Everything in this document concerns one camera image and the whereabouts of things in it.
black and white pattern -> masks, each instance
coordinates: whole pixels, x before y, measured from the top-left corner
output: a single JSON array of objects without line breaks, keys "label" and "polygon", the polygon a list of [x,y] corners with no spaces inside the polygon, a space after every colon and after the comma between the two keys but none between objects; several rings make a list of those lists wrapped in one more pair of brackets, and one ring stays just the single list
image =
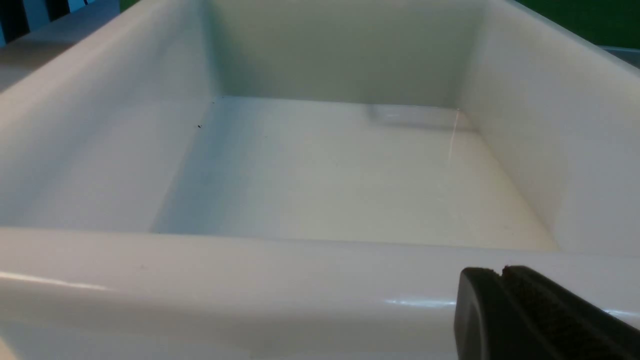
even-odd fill
[{"label": "black and white pattern", "polygon": [[94,0],[0,0],[0,46]]}]

green background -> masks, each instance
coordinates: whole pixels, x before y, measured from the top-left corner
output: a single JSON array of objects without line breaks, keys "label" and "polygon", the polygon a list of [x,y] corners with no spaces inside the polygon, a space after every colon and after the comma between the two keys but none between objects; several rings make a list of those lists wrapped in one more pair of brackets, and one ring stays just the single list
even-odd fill
[{"label": "green background", "polygon": [[[120,9],[124,11],[137,2],[120,0]],[[640,49],[640,0],[518,2],[596,45]]]}]

white plastic tray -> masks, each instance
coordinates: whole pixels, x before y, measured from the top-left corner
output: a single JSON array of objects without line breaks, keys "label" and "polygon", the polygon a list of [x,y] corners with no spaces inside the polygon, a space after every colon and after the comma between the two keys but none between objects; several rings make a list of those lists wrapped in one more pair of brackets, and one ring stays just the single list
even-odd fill
[{"label": "white plastic tray", "polygon": [[143,0],[0,95],[0,351],[454,359],[506,264],[637,325],[634,94],[506,1]]}]

gray surface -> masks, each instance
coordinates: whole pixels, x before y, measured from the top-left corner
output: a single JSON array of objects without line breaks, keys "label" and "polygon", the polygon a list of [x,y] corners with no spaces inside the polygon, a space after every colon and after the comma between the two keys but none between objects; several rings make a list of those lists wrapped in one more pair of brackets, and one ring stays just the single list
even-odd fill
[{"label": "gray surface", "polygon": [[210,0],[224,93],[455,105],[484,0]]},{"label": "gray surface", "polygon": [[118,0],[98,0],[0,49],[0,93],[98,30],[119,13]]}]

bin floor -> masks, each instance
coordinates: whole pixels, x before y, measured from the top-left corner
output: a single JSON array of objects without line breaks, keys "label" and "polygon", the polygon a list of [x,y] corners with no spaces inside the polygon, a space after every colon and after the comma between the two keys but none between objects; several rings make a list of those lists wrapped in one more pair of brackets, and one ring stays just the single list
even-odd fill
[{"label": "bin floor", "polygon": [[457,110],[224,97],[159,233],[555,250]]}]

